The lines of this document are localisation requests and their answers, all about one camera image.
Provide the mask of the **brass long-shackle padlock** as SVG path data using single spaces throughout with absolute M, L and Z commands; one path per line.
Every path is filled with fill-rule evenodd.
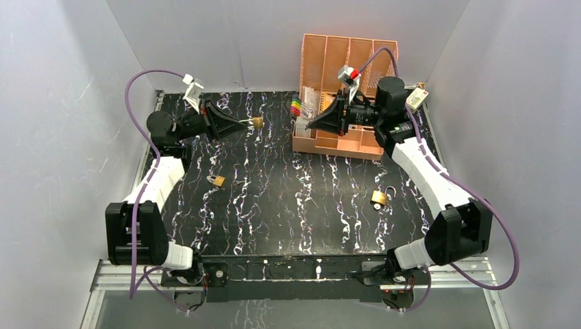
M 239 123 L 242 123 L 249 129 L 260 129 L 264 127 L 264 118 L 263 117 L 252 117 L 250 119 L 241 119 L 238 120 Z

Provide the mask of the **brass padlock with keys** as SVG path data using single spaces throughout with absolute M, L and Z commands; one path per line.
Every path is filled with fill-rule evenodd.
M 210 175 L 207 177 L 207 181 L 216 187 L 222 188 L 225 184 L 225 177 L 221 175 Z

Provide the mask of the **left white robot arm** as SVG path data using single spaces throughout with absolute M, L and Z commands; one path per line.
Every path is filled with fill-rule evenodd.
M 188 110 L 180 117 L 152 112 L 146 126 L 154 159 L 140 184 L 123 201 L 106 208 L 108 259 L 114 265 L 178 270 L 180 279 L 196 285 L 203 280 L 204 266 L 194 260 L 193 248 L 169 240 L 161 217 L 166 200 L 190 167 L 192 148 L 183 142 L 201 135 L 218 141 L 249 129 L 253 121 L 237 119 L 206 100 L 200 110 Z

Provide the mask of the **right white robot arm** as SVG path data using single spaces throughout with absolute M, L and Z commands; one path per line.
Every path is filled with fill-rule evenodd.
M 404 82 L 393 76 L 380 78 L 373 100 L 358 90 L 356 78 L 346 77 L 343 83 L 345 88 L 308 128 L 342 136 L 350 125 L 371 126 L 378 145 L 406 172 L 434 218 L 423 238 L 390 249 L 385 263 L 363 276 L 381 273 L 402 284 L 418 269 L 486 252 L 493 214 L 482 201 L 445 177 L 445 168 L 419 133 Z

